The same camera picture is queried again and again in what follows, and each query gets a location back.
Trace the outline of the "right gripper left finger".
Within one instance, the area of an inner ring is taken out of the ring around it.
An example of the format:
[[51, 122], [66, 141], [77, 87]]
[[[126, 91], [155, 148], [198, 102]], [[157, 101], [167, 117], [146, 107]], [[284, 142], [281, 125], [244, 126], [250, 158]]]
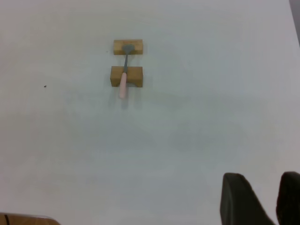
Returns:
[[248, 180], [239, 173], [223, 175], [220, 201], [223, 225], [272, 225]]

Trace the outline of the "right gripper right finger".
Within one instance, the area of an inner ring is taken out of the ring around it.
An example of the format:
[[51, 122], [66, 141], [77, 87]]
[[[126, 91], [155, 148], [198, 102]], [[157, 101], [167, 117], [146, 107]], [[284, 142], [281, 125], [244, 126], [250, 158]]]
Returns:
[[279, 186], [276, 207], [280, 225], [300, 224], [300, 174], [284, 172]]

